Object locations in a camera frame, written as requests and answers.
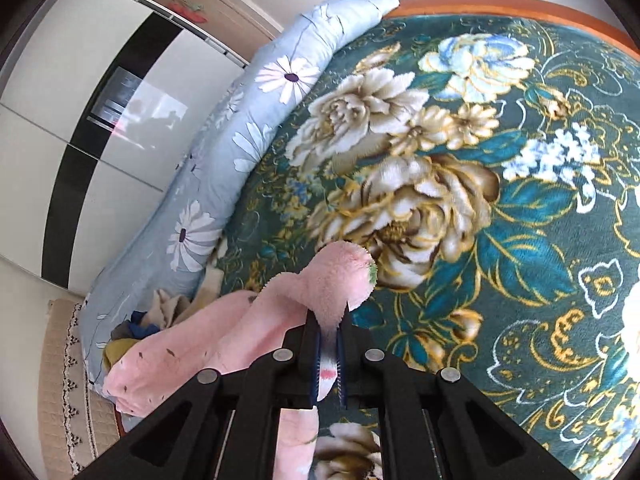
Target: metal rivet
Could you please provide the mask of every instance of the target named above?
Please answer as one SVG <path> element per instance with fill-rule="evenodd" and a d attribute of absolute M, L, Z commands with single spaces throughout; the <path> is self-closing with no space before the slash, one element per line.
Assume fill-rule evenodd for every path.
<path fill-rule="evenodd" d="M 292 357 L 293 357 L 293 352 L 288 348 L 278 348 L 273 353 L 273 358 L 276 359 L 276 361 L 280 361 L 280 362 L 288 361 Z"/>
<path fill-rule="evenodd" d="M 447 381 L 447 383 L 457 383 L 461 377 L 460 372 L 450 366 L 440 370 L 440 376 Z"/>
<path fill-rule="evenodd" d="M 385 358 L 385 353 L 380 348 L 369 348 L 364 352 L 364 357 L 369 361 L 382 361 Z"/>
<path fill-rule="evenodd" d="M 212 368 L 205 368 L 198 373 L 198 382 L 200 384 L 211 384 L 218 378 L 218 372 Z"/>

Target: green floral blanket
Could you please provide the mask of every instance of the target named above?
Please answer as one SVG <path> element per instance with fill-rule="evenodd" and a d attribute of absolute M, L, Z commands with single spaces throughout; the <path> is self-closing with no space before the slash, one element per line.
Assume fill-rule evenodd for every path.
<path fill-rule="evenodd" d="M 378 286 L 354 320 L 380 348 L 459 368 L 577 476 L 613 478 L 640 437 L 639 75 L 569 27 L 383 22 L 335 55 L 250 176 L 223 292 L 360 244 Z M 321 438 L 346 420 L 376 428 L 329 406 Z M 316 476 L 373 477 L 375 456 L 320 457 Z"/>

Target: beige quilted mat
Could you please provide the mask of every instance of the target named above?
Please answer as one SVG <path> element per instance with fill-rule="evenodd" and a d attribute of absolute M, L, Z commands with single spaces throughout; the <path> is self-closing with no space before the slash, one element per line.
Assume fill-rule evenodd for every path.
<path fill-rule="evenodd" d="M 68 480 L 119 439 L 113 404 L 88 387 L 79 310 L 72 301 L 52 302 L 42 348 L 38 423 L 49 480 Z"/>

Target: pink cloth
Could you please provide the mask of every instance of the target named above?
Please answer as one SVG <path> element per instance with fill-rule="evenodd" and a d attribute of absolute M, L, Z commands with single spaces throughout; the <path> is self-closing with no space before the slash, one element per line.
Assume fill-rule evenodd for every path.
<path fill-rule="evenodd" d="M 374 266 L 363 248 L 332 242 L 299 274 L 278 274 L 257 296 L 232 292 L 143 339 L 111 368 L 103 391 L 116 398 L 120 412 L 147 416 L 203 368 L 235 372 L 280 348 L 285 332 L 304 324 L 307 309 L 316 314 L 322 338 L 334 341 L 344 307 L 353 310 L 371 294 Z M 319 399 L 334 384 L 334 356 L 323 355 L 321 377 Z M 282 410 L 274 478 L 306 479 L 317 433 L 316 410 Z"/>

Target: black stripe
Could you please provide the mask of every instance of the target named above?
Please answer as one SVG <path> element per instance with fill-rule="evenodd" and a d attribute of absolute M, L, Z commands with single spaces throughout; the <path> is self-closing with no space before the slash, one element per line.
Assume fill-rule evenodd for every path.
<path fill-rule="evenodd" d="M 92 110 L 98 99 L 104 100 L 101 94 L 116 71 L 126 70 L 137 78 L 144 79 L 181 30 L 175 23 L 152 13 L 122 47 L 87 102 L 70 145 L 66 147 L 60 160 L 51 193 L 42 245 L 40 275 L 45 280 L 68 288 L 71 256 L 80 213 L 94 176 L 97 159 L 100 159 L 111 135 L 110 125 L 100 121 Z M 108 125 L 108 129 L 94 121 Z"/>

